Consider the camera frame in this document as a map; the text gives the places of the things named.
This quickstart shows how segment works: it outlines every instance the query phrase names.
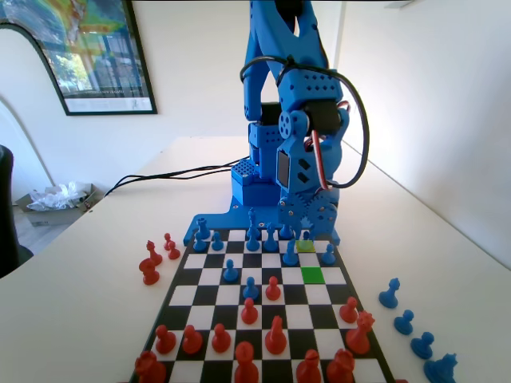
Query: framed poster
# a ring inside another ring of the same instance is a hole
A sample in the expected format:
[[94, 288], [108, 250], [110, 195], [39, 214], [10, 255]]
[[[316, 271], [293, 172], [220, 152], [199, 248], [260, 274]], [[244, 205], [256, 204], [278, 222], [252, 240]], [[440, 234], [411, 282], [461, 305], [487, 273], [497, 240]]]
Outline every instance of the framed poster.
[[68, 116], [157, 113], [130, 1], [0, 0], [1, 28], [30, 40]]

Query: chessboard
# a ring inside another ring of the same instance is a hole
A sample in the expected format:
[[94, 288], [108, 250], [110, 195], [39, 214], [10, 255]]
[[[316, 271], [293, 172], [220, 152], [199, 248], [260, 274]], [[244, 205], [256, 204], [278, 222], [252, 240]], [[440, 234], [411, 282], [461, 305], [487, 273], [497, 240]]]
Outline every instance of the chessboard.
[[[211, 247], [214, 231], [220, 233], [224, 242], [220, 251]], [[266, 239], [266, 230], [261, 230], [261, 241]], [[316, 239], [312, 252], [298, 251], [299, 263], [293, 267], [283, 262], [288, 241], [280, 238], [279, 231], [275, 231], [274, 239], [279, 249], [273, 253], [265, 251], [263, 246], [257, 251], [247, 250], [246, 230], [213, 229], [201, 252], [194, 251], [190, 241], [141, 350], [152, 350], [164, 364], [166, 382], [233, 382], [238, 365], [234, 351], [243, 341], [254, 347], [259, 381], [296, 382], [296, 367], [309, 349], [318, 352], [322, 381], [327, 381], [328, 364], [338, 349], [348, 349], [347, 331], [357, 327], [356, 323], [344, 322], [339, 309], [349, 297], [357, 298], [358, 311], [363, 310], [362, 304], [337, 247], [335, 263], [322, 264], [321, 254], [331, 242], [329, 239]], [[232, 259], [239, 271], [234, 283], [225, 282], [222, 276], [228, 259]], [[272, 276], [277, 277], [282, 292], [276, 301], [269, 300], [264, 293]], [[247, 277], [253, 277], [259, 289], [259, 297], [254, 301], [259, 316], [251, 325], [241, 320]], [[264, 345], [276, 315], [283, 319], [287, 338], [286, 349], [279, 355], [269, 353]], [[216, 353], [212, 348], [213, 328], [218, 323], [231, 335], [231, 345], [224, 353]], [[156, 351], [155, 330], [162, 324], [176, 335], [176, 346], [165, 355]], [[204, 339], [199, 352], [193, 355], [181, 348], [186, 325], [193, 325]], [[364, 355], [353, 353], [355, 383], [395, 382], [373, 331], [368, 333], [368, 338], [370, 351]], [[134, 373], [130, 383], [138, 381]]]

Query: red pawn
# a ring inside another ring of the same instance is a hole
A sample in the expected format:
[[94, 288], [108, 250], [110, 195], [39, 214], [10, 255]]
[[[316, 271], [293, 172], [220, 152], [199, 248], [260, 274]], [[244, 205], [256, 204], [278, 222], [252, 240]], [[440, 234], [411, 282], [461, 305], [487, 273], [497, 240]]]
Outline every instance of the red pawn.
[[153, 351], [144, 351], [135, 361], [135, 374], [139, 383], [164, 383], [165, 366], [156, 360]]
[[202, 335], [195, 331], [195, 327], [188, 325], [184, 328], [183, 351], [187, 354], [194, 354], [202, 347]]
[[146, 285], [154, 285], [160, 279], [160, 273], [155, 270], [154, 262], [150, 258], [144, 259], [140, 265], [138, 265], [138, 270], [144, 273], [144, 283]]
[[234, 372], [235, 383], [257, 383], [259, 380], [259, 370], [252, 363], [254, 360], [254, 347], [249, 342], [241, 342], [236, 347], [236, 359], [238, 367]]
[[358, 317], [356, 310], [357, 305], [358, 305], [357, 300], [353, 297], [349, 297], [347, 304], [341, 306], [339, 310], [339, 315], [341, 316], [341, 319], [346, 323], [355, 323]]
[[371, 330], [375, 320], [373, 316], [366, 311], [362, 311], [358, 315], [356, 329], [349, 330], [346, 334], [346, 343], [354, 353], [363, 355], [370, 349], [367, 333]]
[[296, 367], [296, 380], [298, 383], [321, 383], [321, 373], [318, 369], [319, 355], [314, 349], [309, 349], [305, 360]]
[[333, 361], [328, 363], [327, 378], [329, 383], [352, 383], [355, 359], [347, 349], [340, 349], [335, 353]]
[[223, 353], [227, 351], [231, 345], [231, 335], [225, 331], [223, 324], [219, 323], [215, 326], [215, 336], [213, 337], [211, 345], [217, 353]]
[[241, 311], [241, 319], [243, 322], [251, 325], [257, 320], [259, 313], [254, 307], [254, 300], [252, 298], [245, 299], [245, 308]]
[[277, 277], [270, 278], [270, 286], [266, 288], [266, 297], [271, 301], [276, 301], [280, 297], [280, 288], [277, 286]]
[[159, 325], [156, 328], [156, 351], [159, 353], [170, 353], [176, 345], [176, 335], [172, 331], [168, 331], [165, 325]]
[[264, 344], [266, 349], [274, 355], [278, 355], [286, 349], [287, 339], [282, 331], [282, 318], [279, 315], [273, 318], [271, 330], [266, 334]]
[[163, 257], [154, 251], [154, 242], [147, 241], [145, 247], [149, 250], [149, 257], [153, 260], [154, 266], [158, 266], [163, 260]]

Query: blue pawn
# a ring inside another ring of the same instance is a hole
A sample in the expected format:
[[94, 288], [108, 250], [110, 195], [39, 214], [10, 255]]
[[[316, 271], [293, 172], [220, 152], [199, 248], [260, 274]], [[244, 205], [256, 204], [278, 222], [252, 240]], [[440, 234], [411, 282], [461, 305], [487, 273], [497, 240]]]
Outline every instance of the blue pawn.
[[220, 251], [224, 248], [224, 243], [220, 241], [220, 233], [218, 231], [213, 233], [213, 243], [211, 247], [214, 251]]
[[284, 224], [282, 229], [280, 229], [280, 237], [283, 239], [291, 239], [293, 238], [293, 230], [291, 230], [291, 226]]
[[431, 343], [433, 343], [433, 341], [433, 334], [426, 331], [420, 338], [412, 339], [410, 345], [415, 355], [422, 359], [429, 359], [433, 355], [433, 350], [431, 349]]
[[426, 361], [424, 373], [432, 383], [456, 383], [454, 380], [454, 366], [457, 365], [456, 354], [447, 353], [438, 361]]
[[414, 331], [414, 327], [410, 323], [414, 318], [414, 312], [412, 310], [405, 310], [402, 317], [396, 317], [394, 320], [394, 327], [403, 335], [410, 335]]
[[395, 309], [398, 306], [398, 299], [396, 298], [396, 290], [399, 290], [399, 279], [393, 278], [389, 283], [389, 290], [382, 291], [378, 296], [380, 303], [387, 309]]
[[256, 281], [253, 277], [247, 278], [247, 287], [243, 290], [243, 298], [252, 298], [254, 301], [259, 297], [259, 290], [256, 287]]
[[232, 259], [228, 259], [226, 263], [227, 269], [224, 271], [224, 280], [231, 283], [238, 279], [238, 270], [234, 268]]
[[195, 233], [195, 243], [193, 244], [193, 250], [195, 251], [204, 251], [206, 250], [207, 243], [202, 240], [202, 235], [200, 235], [200, 231]]
[[321, 262], [325, 265], [333, 265], [335, 263], [334, 246], [331, 243], [327, 244], [327, 252], [321, 256]]
[[294, 266], [298, 263], [298, 255], [295, 253], [295, 239], [292, 239], [287, 243], [286, 254], [282, 257], [284, 263], [288, 266]]
[[277, 249], [279, 248], [279, 244], [273, 238], [273, 233], [275, 233], [275, 226], [273, 225], [273, 223], [269, 223], [266, 226], [266, 232], [268, 233], [268, 239], [264, 241], [263, 244], [264, 250], [270, 252], [277, 251]]

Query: black chair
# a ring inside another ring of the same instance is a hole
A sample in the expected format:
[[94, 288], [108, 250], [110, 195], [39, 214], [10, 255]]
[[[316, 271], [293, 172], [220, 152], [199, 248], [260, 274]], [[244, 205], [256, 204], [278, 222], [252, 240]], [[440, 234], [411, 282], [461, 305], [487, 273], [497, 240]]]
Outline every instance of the black chair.
[[13, 153], [0, 145], [0, 278], [28, 261], [32, 252], [18, 242], [14, 226], [10, 181], [13, 172]]

